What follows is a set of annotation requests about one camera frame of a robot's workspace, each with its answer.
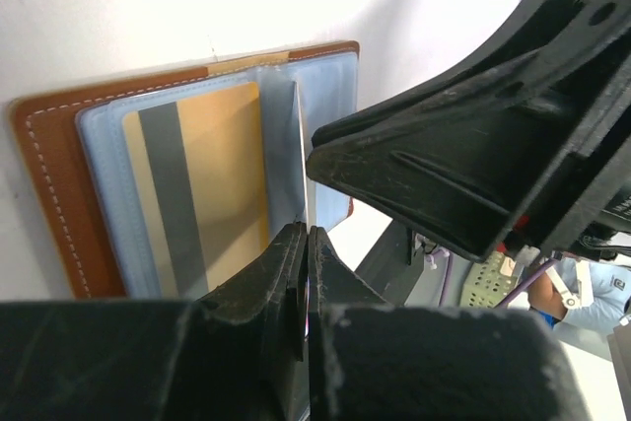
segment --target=blue shirt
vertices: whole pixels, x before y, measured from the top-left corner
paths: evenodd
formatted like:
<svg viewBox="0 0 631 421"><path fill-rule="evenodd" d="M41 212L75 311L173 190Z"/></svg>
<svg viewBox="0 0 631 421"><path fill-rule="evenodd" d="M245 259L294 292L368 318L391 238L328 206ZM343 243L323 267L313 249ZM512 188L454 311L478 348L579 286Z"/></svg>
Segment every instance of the blue shirt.
<svg viewBox="0 0 631 421"><path fill-rule="evenodd" d="M563 258L556 271L572 293L578 293L576 260ZM563 322L607 335L620 323L631 297L631 270L624 266L590 262L594 302L586 308L568 310Z"/></svg>

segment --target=person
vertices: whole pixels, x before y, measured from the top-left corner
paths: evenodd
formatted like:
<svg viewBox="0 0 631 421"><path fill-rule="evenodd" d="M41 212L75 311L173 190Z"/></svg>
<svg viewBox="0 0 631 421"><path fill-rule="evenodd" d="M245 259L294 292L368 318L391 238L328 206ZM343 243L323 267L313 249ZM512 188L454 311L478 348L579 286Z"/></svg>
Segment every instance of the person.
<svg viewBox="0 0 631 421"><path fill-rule="evenodd" d="M555 264L556 271L568 289L578 294L576 259L564 257ZM631 269L625 266L590 261L590 275L594 290L594 302L584 308L568 310L563 306L561 295L552 285L550 277L543 273L528 288L528 302L557 321L590 329L607 335L620 323L629 309L631 298Z"/></svg>

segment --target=person's arm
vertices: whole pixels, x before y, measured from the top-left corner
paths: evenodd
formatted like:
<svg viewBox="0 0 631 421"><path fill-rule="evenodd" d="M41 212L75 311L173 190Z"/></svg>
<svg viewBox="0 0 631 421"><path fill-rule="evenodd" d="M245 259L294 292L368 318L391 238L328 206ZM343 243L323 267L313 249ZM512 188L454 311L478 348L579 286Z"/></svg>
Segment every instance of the person's arm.
<svg viewBox="0 0 631 421"><path fill-rule="evenodd" d="M528 302L536 310L563 319L568 310L563 306L561 295L556 292L550 277L543 273L528 287Z"/></svg>

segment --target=gray floor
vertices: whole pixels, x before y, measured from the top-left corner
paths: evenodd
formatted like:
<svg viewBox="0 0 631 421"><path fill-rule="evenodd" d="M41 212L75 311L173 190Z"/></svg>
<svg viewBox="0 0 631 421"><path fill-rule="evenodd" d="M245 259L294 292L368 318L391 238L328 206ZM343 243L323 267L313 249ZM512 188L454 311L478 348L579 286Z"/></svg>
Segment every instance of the gray floor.
<svg viewBox="0 0 631 421"><path fill-rule="evenodd" d="M425 270L418 279L416 286L414 286L412 293L410 293L410 296L407 298L406 306L435 307L438 305L441 288L445 279L447 259L440 258L436 263L437 268L435 270L432 270L429 264L425 263ZM469 261L457 255L454 257L452 275L448 283L444 306L458 306L462 285L470 268L471 263Z"/></svg>

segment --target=sleeve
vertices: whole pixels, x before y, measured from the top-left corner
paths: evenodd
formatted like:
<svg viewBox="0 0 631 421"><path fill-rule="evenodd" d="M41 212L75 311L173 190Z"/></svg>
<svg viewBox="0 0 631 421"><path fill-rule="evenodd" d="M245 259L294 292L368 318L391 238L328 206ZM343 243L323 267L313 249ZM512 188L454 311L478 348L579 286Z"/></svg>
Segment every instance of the sleeve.
<svg viewBox="0 0 631 421"><path fill-rule="evenodd" d="M623 311L607 300L594 297L594 302L586 308L568 310L563 322L576 325L583 329L595 330L607 335L620 323Z"/></svg>

